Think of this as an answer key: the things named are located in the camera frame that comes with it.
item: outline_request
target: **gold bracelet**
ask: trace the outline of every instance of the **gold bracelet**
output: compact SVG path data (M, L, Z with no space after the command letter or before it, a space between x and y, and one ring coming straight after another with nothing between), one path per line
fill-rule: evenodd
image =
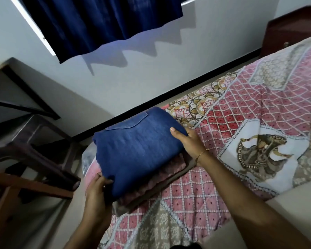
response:
M198 162L198 158L205 152L205 151L209 151L210 149L209 148L207 148L207 149L205 149L203 152L201 152L200 154L199 154L199 156L197 156L197 158L195 159L195 162L197 163Z

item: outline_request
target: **curtain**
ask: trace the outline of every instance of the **curtain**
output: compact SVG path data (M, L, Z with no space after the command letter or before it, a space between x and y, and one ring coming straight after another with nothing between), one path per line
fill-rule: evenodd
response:
M183 16L181 0L21 0L60 63Z

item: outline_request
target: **white window frame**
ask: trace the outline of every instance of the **white window frame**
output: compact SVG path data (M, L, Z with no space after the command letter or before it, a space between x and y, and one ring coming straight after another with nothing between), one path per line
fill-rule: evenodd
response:
M48 51L52 54L52 56L55 56L54 50L52 49L52 47L50 46L48 41L45 39L43 33L41 32L39 27L36 25L34 20L31 18L29 13L25 10L24 6L20 3L19 0L11 0L11 1L15 5L17 10L21 13L21 15L26 20L26 22L30 25L31 29L33 29L33 31L36 33L36 35L39 37L39 39L43 42L43 44L48 49ZM182 6L186 5L188 3L191 3L193 1L195 1L195 0L186 0L185 2L182 3Z

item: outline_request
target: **hand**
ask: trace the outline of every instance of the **hand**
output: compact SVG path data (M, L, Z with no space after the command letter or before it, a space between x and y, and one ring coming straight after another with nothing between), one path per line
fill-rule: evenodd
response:
M184 149L188 152L188 154L196 159L203 151L206 150L203 142L200 140L198 134L192 130L191 128L184 127L188 133L188 136L185 136L181 132L177 131L175 128L170 128L170 133L176 138L179 139Z
M103 234L111 224L112 205L105 205L103 192L103 187L111 183L112 180L97 174L87 188L81 224L94 229L95 233Z

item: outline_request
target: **black baseboard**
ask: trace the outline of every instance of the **black baseboard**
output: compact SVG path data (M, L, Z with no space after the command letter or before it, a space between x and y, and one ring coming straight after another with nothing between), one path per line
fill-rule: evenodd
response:
M235 66L241 65L242 63L247 62L252 58L258 57L260 54L260 51L261 51L261 49L258 49L258 50L255 50L251 53L244 55L243 57L235 59L232 62L229 62L229 63L227 63L227 64L225 64L219 68L216 68L216 69L196 78L196 79L193 79L193 80L191 80L191 81L189 81L189 82L187 82L187 83L185 83L179 87L176 87L176 88L174 88L174 89L172 89L172 90L170 90L164 94L161 94L158 97L155 97L154 99L149 100L148 102L145 102L139 106L136 106L136 107L128 110L125 113L122 113L122 114L120 114L120 115L118 115L118 116L116 116L116 117L114 117L108 121L105 121L105 122L91 128L89 130L86 130L86 131L84 131L78 135L75 135L73 138L78 142L83 141L86 138L93 136L93 134L95 132L101 131L101 130L103 130L103 129L111 126L111 125L114 125L114 124L120 122L120 121L124 121L125 119L128 119L128 118L136 115L137 113L140 113L140 112L142 112L142 111L144 111L150 107L153 107L153 106L161 103L162 101L168 100L169 98L171 98L171 97L173 97L179 93L182 93L182 92L184 92L184 91L186 91L186 90L188 90L188 89L190 89L196 85L199 85L200 83L203 83L204 81L207 81L207 80L209 80L209 79L211 79L211 78L213 78L213 77L215 77L215 76L217 76L217 75L219 75L225 71L228 71L229 69L232 69Z

